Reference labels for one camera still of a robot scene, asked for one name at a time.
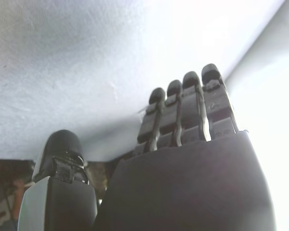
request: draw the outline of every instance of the robotic hand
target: robotic hand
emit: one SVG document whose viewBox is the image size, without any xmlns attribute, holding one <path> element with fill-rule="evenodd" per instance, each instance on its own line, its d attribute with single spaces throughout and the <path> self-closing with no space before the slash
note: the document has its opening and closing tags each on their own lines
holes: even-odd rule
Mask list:
<svg viewBox="0 0 289 231">
<path fill-rule="evenodd" d="M 20 231 L 273 231 L 268 187 L 238 131 L 215 65 L 155 89 L 133 157 L 121 161 L 98 214 L 69 131 L 48 140 L 21 208 Z"/>
</svg>

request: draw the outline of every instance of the scratched metal surface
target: scratched metal surface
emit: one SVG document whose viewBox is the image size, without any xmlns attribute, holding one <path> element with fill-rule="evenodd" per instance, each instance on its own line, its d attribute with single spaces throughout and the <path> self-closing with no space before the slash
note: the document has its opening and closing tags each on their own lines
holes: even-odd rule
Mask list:
<svg viewBox="0 0 289 231">
<path fill-rule="evenodd" d="M 87 160 L 128 151 L 152 89 L 207 63 L 227 76 L 281 3 L 0 1 L 0 158 L 63 128 Z"/>
</svg>

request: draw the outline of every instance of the back of robotic hand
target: back of robotic hand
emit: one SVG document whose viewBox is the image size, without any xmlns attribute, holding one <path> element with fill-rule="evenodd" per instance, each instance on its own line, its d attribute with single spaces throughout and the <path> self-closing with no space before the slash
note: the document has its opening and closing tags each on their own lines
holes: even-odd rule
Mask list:
<svg viewBox="0 0 289 231">
<path fill-rule="evenodd" d="M 238 131 L 215 65 L 149 99 L 132 158 L 98 214 L 75 134 L 50 136 L 27 190 L 20 231 L 273 231 L 273 206 L 246 131 Z"/>
</svg>

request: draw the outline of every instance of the prosthetic hand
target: prosthetic hand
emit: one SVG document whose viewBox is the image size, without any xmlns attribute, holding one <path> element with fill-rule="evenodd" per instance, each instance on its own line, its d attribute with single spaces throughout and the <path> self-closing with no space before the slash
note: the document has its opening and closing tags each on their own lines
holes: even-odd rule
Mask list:
<svg viewBox="0 0 289 231">
<path fill-rule="evenodd" d="M 202 83 L 189 72 L 170 83 L 167 99 L 152 92 L 133 157 L 117 166 L 96 219 L 80 147 L 66 142 L 77 138 L 53 134 L 19 230 L 275 230 L 264 175 L 215 65 L 203 68 Z"/>
</svg>

